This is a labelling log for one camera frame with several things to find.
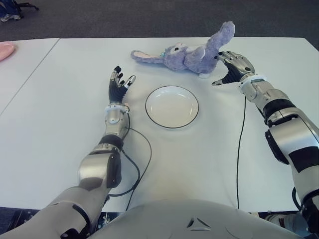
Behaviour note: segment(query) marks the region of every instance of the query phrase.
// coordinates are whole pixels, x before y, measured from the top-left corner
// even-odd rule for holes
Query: floor
[[[224,21],[235,36],[304,37],[319,49],[318,0],[30,0],[0,23],[0,41],[79,37],[200,37]],[[15,209],[0,208],[0,234]]]

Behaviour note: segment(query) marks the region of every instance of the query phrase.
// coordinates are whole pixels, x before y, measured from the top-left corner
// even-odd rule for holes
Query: purple plush rabbit
[[[207,78],[215,69],[217,61],[214,57],[218,54],[219,48],[227,44],[235,34],[233,22],[223,23],[220,30],[212,35],[206,44],[199,46],[186,46],[177,43],[165,49],[161,56],[150,56],[141,51],[132,51],[131,57],[137,61],[147,63],[162,63],[172,70],[189,69]]]

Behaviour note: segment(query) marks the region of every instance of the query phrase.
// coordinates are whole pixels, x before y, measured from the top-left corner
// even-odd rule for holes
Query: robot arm
[[[122,104],[124,94],[134,82],[121,81],[116,67],[109,85],[110,104],[105,109],[106,130],[98,145],[81,162],[79,185],[62,192],[46,208],[1,239],[87,238],[95,226],[108,193],[121,181],[120,151],[127,133],[129,111]]]
[[[220,52],[216,59],[228,74],[212,85],[239,82],[239,90],[255,103],[269,130],[266,140],[274,156],[291,166],[301,213],[311,233],[319,233],[319,129],[266,78],[255,74],[252,64],[234,52]]]

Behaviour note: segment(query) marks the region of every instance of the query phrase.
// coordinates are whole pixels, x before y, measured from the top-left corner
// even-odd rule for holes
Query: white table
[[[58,38],[13,42],[15,51],[0,61],[0,114],[57,41]]]
[[[207,38],[60,39],[0,117],[0,206],[45,207],[61,191],[77,184],[82,158],[104,131],[111,71],[120,65],[137,80],[125,97],[132,127],[151,142],[153,158],[131,206],[163,199],[204,199],[236,207],[236,158],[244,96],[236,84],[212,87],[227,69],[219,63],[209,79],[161,65],[136,63],[130,51],[159,54],[176,42],[189,45]],[[241,53],[285,91],[315,123],[319,110],[319,53],[301,38],[236,37],[222,50]],[[188,126],[165,129],[145,112],[149,93],[177,85],[193,92],[199,114]],[[247,103],[239,166],[241,209],[248,212],[295,210],[290,167],[279,163],[264,139],[267,127]],[[126,152],[143,171],[149,148],[130,132]],[[122,157],[122,182],[112,193],[130,188],[135,169]],[[123,211],[128,195],[112,198],[104,211]]]

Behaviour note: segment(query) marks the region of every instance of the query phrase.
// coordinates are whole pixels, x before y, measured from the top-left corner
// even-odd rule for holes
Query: wire
[[[127,191],[125,191],[125,192],[123,192],[123,193],[119,193],[119,194],[109,194],[108,196],[110,196],[110,197],[120,197],[120,196],[123,196],[123,195],[129,193],[130,191],[132,191],[131,196],[130,196],[130,199],[129,199],[129,202],[128,202],[128,204],[127,204],[127,207],[126,207],[125,211],[128,210],[129,205],[130,205],[130,202],[131,202],[131,200],[132,200],[132,196],[133,196],[133,194],[134,194],[134,191],[135,191],[135,189],[137,188],[138,184],[140,183],[141,179],[143,178],[144,174],[146,173],[146,170],[147,170],[147,168],[149,167],[149,164],[150,164],[151,159],[152,159],[152,146],[151,146],[151,143],[149,142],[149,140],[148,140],[141,132],[139,132],[139,131],[137,131],[137,130],[131,128],[131,119],[130,119],[130,115],[129,115],[129,114],[128,114],[128,120],[129,120],[129,127],[127,128],[128,131],[127,131],[126,134],[124,135],[123,140],[124,140],[125,137],[128,135],[129,131],[130,131],[130,130],[133,130],[133,131],[135,131],[136,133],[140,134],[140,135],[147,141],[147,143],[149,144],[150,152],[151,152],[151,153],[150,153],[150,158],[149,158],[149,161],[148,161],[148,163],[147,163],[147,165],[146,165],[146,168],[145,168],[143,174],[141,175],[141,172],[140,172],[139,167],[136,165],[136,163],[135,163],[135,162],[125,153],[125,151],[122,149],[123,155],[124,155],[124,156],[134,165],[134,167],[136,168],[136,170],[137,170],[137,172],[138,172],[138,178],[137,178],[136,182],[134,183],[134,185],[133,185],[129,190],[127,190]]]
[[[129,208],[129,206],[130,206],[130,202],[131,202],[132,196],[133,196],[133,194],[134,194],[134,192],[135,192],[137,186],[139,185],[140,181],[142,180],[144,174],[146,173],[146,170],[147,170],[147,168],[149,167],[150,162],[151,162],[151,159],[152,159],[152,146],[151,146],[151,143],[149,142],[149,140],[148,140],[141,132],[139,132],[139,131],[137,131],[137,130],[135,130],[135,129],[133,129],[133,128],[130,128],[130,129],[133,130],[133,131],[135,131],[136,133],[140,134],[140,135],[147,141],[147,143],[149,144],[150,152],[151,152],[151,153],[150,153],[149,162],[147,163],[146,168],[145,168],[143,174],[141,175],[141,178],[139,179],[139,181],[138,181],[136,187],[133,189],[133,191],[132,191],[132,193],[131,193],[131,196],[130,196],[130,199],[129,199],[128,205],[126,206],[125,211],[128,210],[128,208]]]
[[[291,192],[291,196],[293,198],[294,204],[296,205],[296,207],[298,208],[298,210],[301,210],[301,206],[299,205],[297,199],[296,199],[296,188],[293,188],[293,191]]]
[[[129,131],[130,131],[131,118],[130,118],[130,115],[129,115],[129,114],[128,114],[128,121],[129,121],[129,127],[127,128],[128,131],[125,133],[125,135],[124,135],[124,137],[123,137],[122,140],[124,140],[124,139],[126,138],[126,136],[128,135],[128,133],[129,133]],[[138,182],[139,182],[139,180],[140,180],[140,178],[141,178],[141,172],[140,172],[139,167],[136,165],[136,163],[125,153],[124,149],[122,149],[122,153],[123,153],[123,155],[134,165],[134,167],[136,168],[136,170],[137,170],[137,172],[138,172],[138,178],[137,178],[136,182],[133,184],[133,186],[132,186],[129,190],[125,191],[124,193],[109,194],[109,195],[108,195],[109,197],[120,197],[120,196],[123,196],[123,195],[129,193],[130,191],[132,191],[133,189],[136,188],[136,186],[137,186],[137,184],[138,184]]]
[[[237,208],[238,208],[238,209],[239,209],[239,195],[238,195],[238,166],[239,166],[239,151],[240,151],[241,136],[243,135],[243,131],[244,131],[245,117],[246,117],[246,97],[245,97],[245,103],[244,103],[244,117],[243,117],[243,125],[241,126],[241,132],[240,132],[240,136],[239,136],[239,143],[238,143],[238,151],[237,151],[236,193],[237,193]]]
[[[126,136],[128,135],[130,128],[131,128],[131,118],[130,118],[130,114],[128,114],[128,121],[129,121],[129,127],[127,128],[128,131],[126,131],[126,133],[124,134],[124,137],[122,138],[122,141],[124,141],[124,139],[126,138]]]
[[[125,191],[124,193],[119,193],[119,194],[109,194],[110,197],[120,197],[120,196],[123,196],[127,193],[129,193],[130,191],[134,190],[138,183],[139,183],[139,180],[141,178],[141,173],[140,173],[140,169],[139,167],[136,165],[136,163],[125,153],[125,151],[122,149],[122,153],[123,155],[134,165],[134,167],[136,168],[137,172],[138,172],[138,178],[136,180],[136,182],[134,183],[134,185],[127,191]]]

